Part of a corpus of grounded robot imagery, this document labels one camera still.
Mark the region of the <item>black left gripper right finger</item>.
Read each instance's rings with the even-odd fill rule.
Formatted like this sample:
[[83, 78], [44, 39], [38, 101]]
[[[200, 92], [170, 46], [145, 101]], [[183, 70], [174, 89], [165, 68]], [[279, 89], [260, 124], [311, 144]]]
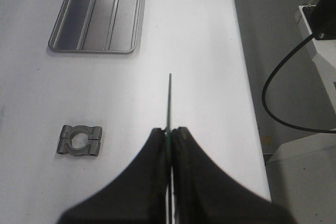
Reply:
[[296, 223], [220, 169], [187, 128], [174, 129], [171, 138], [177, 223]]

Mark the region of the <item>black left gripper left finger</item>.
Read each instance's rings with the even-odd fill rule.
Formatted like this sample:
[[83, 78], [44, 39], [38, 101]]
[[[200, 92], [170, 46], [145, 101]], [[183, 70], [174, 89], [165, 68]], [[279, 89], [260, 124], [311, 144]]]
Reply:
[[66, 210], [59, 223], [165, 223], [165, 132], [152, 129], [129, 166], [105, 188]]

